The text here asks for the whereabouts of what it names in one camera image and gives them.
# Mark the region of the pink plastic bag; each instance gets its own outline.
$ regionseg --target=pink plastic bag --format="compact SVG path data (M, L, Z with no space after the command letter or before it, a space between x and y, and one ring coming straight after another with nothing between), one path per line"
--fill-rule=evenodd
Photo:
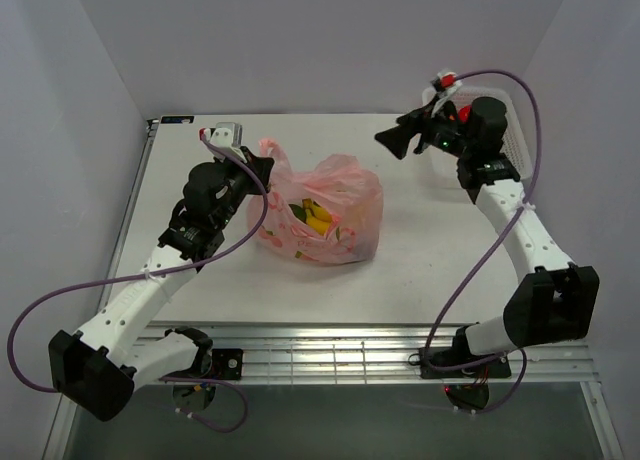
M270 138L260 141L260 155L275 159L269 212L256 237L262 245L284 257L330 264L375 255L382 221L382 186L375 173L351 155L331 155L312 172L294 173L287 155ZM299 220L289 207L306 198L331 214L325 235ZM249 228L260 217L262 205L262 197L249 202Z

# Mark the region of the white table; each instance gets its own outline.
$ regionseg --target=white table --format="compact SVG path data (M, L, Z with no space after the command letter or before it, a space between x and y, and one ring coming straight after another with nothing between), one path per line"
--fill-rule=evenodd
M454 288L496 234L462 190L432 188L425 156L396 160L373 140L395 115L200 115L192 124L158 128L117 274L138 271L171 210L189 170L211 156L198 130L239 122L243 144L273 137L294 169L309 170L332 153L356 155L384 188L384 219L376 257L321 267L283 259L251 241L205 267L156 317L170 323L412 324L431 323ZM230 246L247 231L244 209L225 230ZM502 312L516 288L504 249L498 250L446 317L460 324ZM112 297L122 286L114 287Z

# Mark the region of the white wall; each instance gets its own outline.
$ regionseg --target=white wall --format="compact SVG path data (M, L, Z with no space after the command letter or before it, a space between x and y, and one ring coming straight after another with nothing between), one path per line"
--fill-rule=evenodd
M563 248L600 275L588 338L626 458L640 458L639 5L565 0L526 73L543 119L535 201Z
M0 330L40 295L104 278L144 140L144 121L78 0L0 0ZM99 292L52 300L18 335L18 361L51 385L47 344ZM32 392L0 359L0 457L42 455L58 395Z
M406 110L443 66L524 73L561 1L82 0L147 118Z

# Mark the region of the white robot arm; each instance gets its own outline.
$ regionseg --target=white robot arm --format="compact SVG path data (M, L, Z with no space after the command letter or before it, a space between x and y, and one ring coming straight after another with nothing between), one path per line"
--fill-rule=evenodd
M414 153L431 146L458 158L460 185L496 233L503 235L507 226L512 227L503 244L520 285L501 316L461 327L451 348L421 349L422 376L451 376L457 366L481 363L489 355L583 338L595 305L598 275L590 266L575 265L553 241L533 206L523 204L526 196L520 175L501 153L507 128L505 105L495 98L479 97L471 104L468 117L461 118L449 101L451 91L460 86L455 74L441 72L432 85L436 95L431 102L399 117L397 126L375 138L398 159L406 156L416 135L420 140Z
M241 133L235 123L200 131L205 140L244 163L267 190L274 161L242 147ZM174 372L206 374L212 341L194 328L168 330L165 338L147 346L134 342L171 296L195 278L202 265L194 264L216 253L224 241L222 231L244 198L260 193L247 172L228 159L194 167L169 228L141 270L144 277L127 284L73 334L61 330L49 343L56 390L106 421L149 382Z

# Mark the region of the cable tie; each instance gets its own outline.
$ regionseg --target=cable tie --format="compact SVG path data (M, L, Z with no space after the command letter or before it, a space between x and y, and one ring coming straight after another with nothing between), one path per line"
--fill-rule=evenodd
M173 301L173 297L169 295L169 293L167 293L167 291L164 289L164 285L160 281L160 279L149 271L149 267L145 267L145 269L142 272L144 273L145 280L152 281L158 284L158 286L160 287L160 290L162 290L162 293L164 293L164 296L167 299L167 303L171 303Z
M518 210L519 208L524 209L524 211L529 211L529 212L533 212L536 209L535 205L532 205L529 202L524 202L524 193L522 193L522 195L520 195L520 198L518 199L518 201L515 204L515 209Z

